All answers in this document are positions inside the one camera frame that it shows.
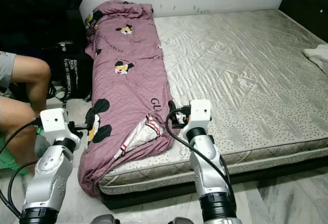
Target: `black cable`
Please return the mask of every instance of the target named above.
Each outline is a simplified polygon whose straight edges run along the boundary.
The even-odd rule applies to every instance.
[[[10,137],[9,139],[7,139],[7,141],[4,143],[4,145],[0,148],[0,154],[3,152],[3,150],[5,149],[5,147],[9,144],[9,142],[24,128],[30,126],[30,125],[36,125],[37,121],[33,120],[30,123],[25,124],[24,126],[20,127],[17,131],[15,131]],[[5,198],[5,196],[3,195],[1,189],[0,189],[0,199],[4,202],[4,204],[9,208],[9,210],[17,217],[20,218],[21,214],[20,212],[16,209],[15,206],[12,206],[10,204],[10,202],[8,202],[8,200]]]
[[[21,213],[19,212],[19,210],[16,208],[13,200],[12,200],[12,196],[11,196],[11,191],[12,191],[12,185],[14,183],[15,177],[17,176],[17,174],[20,172],[20,170],[22,170],[23,168],[26,168],[30,165],[36,164],[37,161],[32,161],[32,162],[28,162],[27,164],[24,164],[23,166],[20,166],[12,175],[9,181],[9,186],[8,186],[8,202],[9,204],[16,209],[16,211],[19,213],[19,216],[21,215]]]
[[[190,144],[186,143],[185,141],[183,141],[181,138],[179,138],[178,136],[176,136],[170,129],[169,127],[169,119],[171,117],[172,114],[176,113],[176,112],[180,112],[181,109],[176,109],[176,110],[172,110],[168,116],[166,117],[166,120],[165,120],[165,128],[167,130],[167,132],[175,139],[177,140],[178,142],[180,142],[181,144],[183,144],[184,146],[188,147],[191,151],[195,152],[198,156],[200,156],[204,161],[206,161],[223,179],[224,181],[226,182],[228,188],[229,188],[229,191],[230,191],[230,194],[231,194],[231,197],[232,197],[232,201],[234,203],[236,203],[236,198],[235,198],[235,194],[234,194],[234,191],[232,189],[232,186],[230,184],[230,178],[229,178],[229,173],[228,173],[228,168],[227,168],[227,165],[226,165],[226,162],[223,163],[223,158],[221,158],[221,161],[223,163],[223,166],[224,166],[224,170],[225,170],[225,173],[227,174],[227,177],[225,177],[224,174],[222,174],[221,170],[214,164],[212,163],[206,156],[204,156],[200,151],[198,151],[197,149],[195,149],[194,147],[192,147]]]

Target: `black wall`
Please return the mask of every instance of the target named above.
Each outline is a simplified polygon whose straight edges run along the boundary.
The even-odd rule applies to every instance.
[[[328,42],[328,0],[282,0],[279,9]]]

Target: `bed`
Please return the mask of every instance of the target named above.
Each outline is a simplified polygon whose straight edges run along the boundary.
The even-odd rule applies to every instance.
[[[231,174],[328,156],[328,77],[302,54],[319,38],[278,10],[154,21],[176,106],[211,100],[209,133]],[[118,199],[193,182],[189,155],[175,142],[115,167],[99,188]]]

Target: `gray shorts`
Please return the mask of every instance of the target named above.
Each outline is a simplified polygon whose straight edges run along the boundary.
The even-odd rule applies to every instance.
[[[16,54],[0,51],[0,86],[8,88]]]

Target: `person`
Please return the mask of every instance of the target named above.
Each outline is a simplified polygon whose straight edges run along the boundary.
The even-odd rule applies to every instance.
[[[10,83],[25,83],[30,105],[0,96],[0,131],[7,140],[18,128],[31,122],[46,109],[51,71],[48,64],[38,58],[0,51],[0,86]],[[34,155],[35,126],[19,132],[7,149],[18,165],[37,160]]]

